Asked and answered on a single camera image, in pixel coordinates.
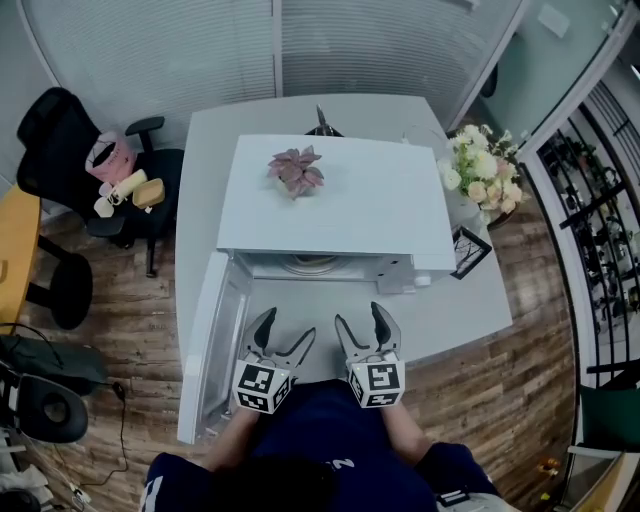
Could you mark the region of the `white rectangular table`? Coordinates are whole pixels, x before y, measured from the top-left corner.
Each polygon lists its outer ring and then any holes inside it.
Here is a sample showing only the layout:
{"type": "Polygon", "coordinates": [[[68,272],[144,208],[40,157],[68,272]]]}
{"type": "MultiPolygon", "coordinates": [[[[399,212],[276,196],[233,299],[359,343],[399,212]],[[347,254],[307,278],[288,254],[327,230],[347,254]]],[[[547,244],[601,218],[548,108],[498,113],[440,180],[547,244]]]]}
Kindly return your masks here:
{"type": "MultiPolygon", "coordinates": [[[[229,170],[242,134],[298,134],[316,124],[321,106],[345,136],[397,141],[436,152],[444,131],[427,101],[417,96],[334,94],[271,98],[192,114],[186,138],[177,214],[175,297],[180,359],[186,361],[197,302],[216,248],[229,170]]],[[[511,326],[512,315],[494,253],[461,280],[445,276],[391,300],[402,321],[407,360],[456,348],[511,326]]]]}

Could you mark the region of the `black stool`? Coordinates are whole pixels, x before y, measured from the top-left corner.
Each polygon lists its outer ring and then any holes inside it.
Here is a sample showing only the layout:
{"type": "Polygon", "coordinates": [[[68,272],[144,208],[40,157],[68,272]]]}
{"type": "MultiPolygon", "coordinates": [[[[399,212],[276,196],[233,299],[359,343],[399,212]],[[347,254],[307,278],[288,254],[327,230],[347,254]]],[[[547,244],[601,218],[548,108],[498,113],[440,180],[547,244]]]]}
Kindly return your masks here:
{"type": "Polygon", "coordinates": [[[48,288],[28,285],[26,301],[50,310],[53,320],[64,330],[77,328],[86,318],[92,301],[93,274],[88,260],[38,237],[37,246],[58,259],[48,288]]]}

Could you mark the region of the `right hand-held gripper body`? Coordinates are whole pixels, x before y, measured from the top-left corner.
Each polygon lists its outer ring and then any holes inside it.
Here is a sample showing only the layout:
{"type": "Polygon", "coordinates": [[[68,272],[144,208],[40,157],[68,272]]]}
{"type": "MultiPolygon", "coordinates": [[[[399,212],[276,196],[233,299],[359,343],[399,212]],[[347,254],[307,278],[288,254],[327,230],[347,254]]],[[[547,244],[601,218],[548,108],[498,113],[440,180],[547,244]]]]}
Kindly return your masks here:
{"type": "Polygon", "coordinates": [[[395,352],[347,361],[347,382],[361,408],[397,405],[405,392],[405,362],[395,352]]]}

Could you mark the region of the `black bag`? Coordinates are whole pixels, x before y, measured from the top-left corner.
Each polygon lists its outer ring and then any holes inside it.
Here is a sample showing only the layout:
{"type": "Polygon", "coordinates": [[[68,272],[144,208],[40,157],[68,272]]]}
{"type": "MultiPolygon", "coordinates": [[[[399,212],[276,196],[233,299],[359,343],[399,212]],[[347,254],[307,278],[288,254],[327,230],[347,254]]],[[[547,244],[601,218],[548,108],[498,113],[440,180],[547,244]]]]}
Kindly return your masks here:
{"type": "Polygon", "coordinates": [[[0,335],[0,360],[17,372],[48,379],[80,396],[108,384],[102,354],[84,345],[0,335]]]}

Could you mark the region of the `white microwave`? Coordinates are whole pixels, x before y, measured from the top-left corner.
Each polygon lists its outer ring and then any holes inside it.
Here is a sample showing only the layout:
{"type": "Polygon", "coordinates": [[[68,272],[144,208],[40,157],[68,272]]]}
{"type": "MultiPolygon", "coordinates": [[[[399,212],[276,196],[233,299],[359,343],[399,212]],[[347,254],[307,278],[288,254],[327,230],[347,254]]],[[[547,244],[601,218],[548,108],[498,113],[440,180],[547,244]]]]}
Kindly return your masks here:
{"type": "Polygon", "coordinates": [[[333,319],[362,332],[370,302],[387,302],[455,269],[454,244],[433,151],[355,138],[242,135],[224,193],[183,361],[177,437],[194,443],[227,409],[242,334],[276,307],[277,348],[316,328],[302,382],[338,378],[333,319]],[[267,176],[272,156],[312,145],[324,186],[290,199],[267,176]],[[294,254],[337,255],[320,267],[294,254]]]}

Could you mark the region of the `white and pink flower bouquet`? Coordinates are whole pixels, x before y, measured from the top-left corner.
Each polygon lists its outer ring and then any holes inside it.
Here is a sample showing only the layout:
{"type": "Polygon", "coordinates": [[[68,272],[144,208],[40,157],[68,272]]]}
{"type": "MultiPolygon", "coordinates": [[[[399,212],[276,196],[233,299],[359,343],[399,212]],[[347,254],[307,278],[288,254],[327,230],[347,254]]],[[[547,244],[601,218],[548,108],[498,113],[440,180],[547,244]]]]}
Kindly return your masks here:
{"type": "Polygon", "coordinates": [[[447,138],[446,150],[437,161],[444,187],[478,207],[489,229],[507,221],[530,198],[509,131],[496,135],[486,124],[467,124],[447,138]]]}

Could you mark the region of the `green chair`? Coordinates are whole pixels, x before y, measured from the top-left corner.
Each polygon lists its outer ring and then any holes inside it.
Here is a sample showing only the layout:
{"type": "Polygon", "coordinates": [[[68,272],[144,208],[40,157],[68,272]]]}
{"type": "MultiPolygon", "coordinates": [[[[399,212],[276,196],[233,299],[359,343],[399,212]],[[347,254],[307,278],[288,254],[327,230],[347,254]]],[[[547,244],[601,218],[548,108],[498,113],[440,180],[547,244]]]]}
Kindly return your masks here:
{"type": "Polygon", "coordinates": [[[579,445],[591,449],[640,453],[640,389],[580,386],[579,445]]]}

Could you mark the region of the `small potted plant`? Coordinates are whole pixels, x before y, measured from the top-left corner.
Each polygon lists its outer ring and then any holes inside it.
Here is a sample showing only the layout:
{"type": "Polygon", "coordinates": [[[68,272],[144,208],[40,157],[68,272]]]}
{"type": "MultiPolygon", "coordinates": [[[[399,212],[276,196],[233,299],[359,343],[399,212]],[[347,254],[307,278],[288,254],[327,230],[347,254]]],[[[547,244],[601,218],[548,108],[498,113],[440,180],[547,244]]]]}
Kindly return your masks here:
{"type": "Polygon", "coordinates": [[[267,176],[275,179],[290,199],[296,200],[324,186],[324,175],[315,165],[321,158],[312,145],[302,150],[289,148],[272,156],[267,176]]]}

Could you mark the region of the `pink paper bag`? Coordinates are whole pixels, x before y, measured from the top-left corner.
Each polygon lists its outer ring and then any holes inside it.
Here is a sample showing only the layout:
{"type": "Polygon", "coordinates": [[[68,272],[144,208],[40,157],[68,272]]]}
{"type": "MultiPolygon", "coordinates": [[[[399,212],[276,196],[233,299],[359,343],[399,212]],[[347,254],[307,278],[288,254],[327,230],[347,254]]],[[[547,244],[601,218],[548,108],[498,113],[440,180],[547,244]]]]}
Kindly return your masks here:
{"type": "Polygon", "coordinates": [[[133,172],[136,152],[115,131],[99,135],[85,160],[85,171],[101,182],[116,185],[133,172]]]}

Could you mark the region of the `white paper cup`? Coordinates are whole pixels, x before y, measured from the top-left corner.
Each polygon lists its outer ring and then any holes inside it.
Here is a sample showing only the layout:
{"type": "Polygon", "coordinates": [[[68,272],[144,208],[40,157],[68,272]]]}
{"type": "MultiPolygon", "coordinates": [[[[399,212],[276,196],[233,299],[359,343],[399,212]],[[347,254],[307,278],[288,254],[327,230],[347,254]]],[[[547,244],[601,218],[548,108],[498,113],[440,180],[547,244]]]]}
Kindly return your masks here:
{"type": "Polygon", "coordinates": [[[110,218],[115,212],[114,187],[104,182],[99,187],[99,197],[94,203],[94,210],[100,218],[110,218]]]}

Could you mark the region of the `person's left forearm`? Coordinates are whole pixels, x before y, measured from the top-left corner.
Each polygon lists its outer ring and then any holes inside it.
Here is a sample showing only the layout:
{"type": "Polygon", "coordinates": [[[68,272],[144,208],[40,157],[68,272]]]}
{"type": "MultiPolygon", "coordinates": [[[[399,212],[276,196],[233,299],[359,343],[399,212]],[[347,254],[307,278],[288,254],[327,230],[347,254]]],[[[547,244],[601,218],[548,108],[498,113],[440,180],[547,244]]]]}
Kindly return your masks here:
{"type": "Polygon", "coordinates": [[[202,467],[212,473],[238,469],[250,451],[252,435],[262,416],[258,410],[237,408],[204,457],[202,467]]]}

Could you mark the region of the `black round seat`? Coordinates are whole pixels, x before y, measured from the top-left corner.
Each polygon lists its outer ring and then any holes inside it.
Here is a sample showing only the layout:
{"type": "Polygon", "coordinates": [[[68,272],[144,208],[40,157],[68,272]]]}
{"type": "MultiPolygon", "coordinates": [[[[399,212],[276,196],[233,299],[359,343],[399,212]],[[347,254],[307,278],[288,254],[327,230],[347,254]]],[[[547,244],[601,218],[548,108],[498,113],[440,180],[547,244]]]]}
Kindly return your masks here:
{"type": "Polygon", "coordinates": [[[82,398],[53,381],[24,374],[17,394],[17,429],[37,441],[67,444],[80,440],[88,429],[82,398]]]}

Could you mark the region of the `black metal railing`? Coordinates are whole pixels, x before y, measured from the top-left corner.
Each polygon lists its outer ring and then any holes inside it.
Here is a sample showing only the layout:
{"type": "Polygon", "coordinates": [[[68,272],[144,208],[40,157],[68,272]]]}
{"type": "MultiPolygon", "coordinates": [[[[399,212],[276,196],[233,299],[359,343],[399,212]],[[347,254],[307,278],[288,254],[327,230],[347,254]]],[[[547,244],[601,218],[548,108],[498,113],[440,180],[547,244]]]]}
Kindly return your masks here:
{"type": "Polygon", "coordinates": [[[640,360],[640,124],[599,82],[537,155],[586,291],[585,380],[601,387],[640,360]]]}

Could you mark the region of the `black picture frame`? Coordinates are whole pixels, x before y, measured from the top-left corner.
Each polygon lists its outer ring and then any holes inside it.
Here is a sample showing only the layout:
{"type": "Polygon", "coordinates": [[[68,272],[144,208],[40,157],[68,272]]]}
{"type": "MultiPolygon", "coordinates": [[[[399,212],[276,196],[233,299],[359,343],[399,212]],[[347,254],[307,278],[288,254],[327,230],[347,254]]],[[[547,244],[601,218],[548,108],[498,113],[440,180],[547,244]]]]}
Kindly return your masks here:
{"type": "Polygon", "coordinates": [[[456,268],[451,276],[462,280],[493,250],[484,239],[460,225],[452,232],[456,268]]]}

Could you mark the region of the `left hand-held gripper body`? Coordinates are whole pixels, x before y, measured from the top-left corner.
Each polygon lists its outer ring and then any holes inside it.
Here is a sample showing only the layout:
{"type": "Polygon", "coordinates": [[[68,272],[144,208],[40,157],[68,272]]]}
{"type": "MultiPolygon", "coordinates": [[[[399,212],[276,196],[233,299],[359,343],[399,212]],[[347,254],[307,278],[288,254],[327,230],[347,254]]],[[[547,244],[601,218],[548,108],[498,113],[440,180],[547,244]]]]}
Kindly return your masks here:
{"type": "Polygon", "coordinates": [[[236,404],[245,409],[273,414],[292,389],[292,371],[295,368],[291,351],[264,356],[243,350],[236,362],[233,377],[232,391],[236,404]]]}

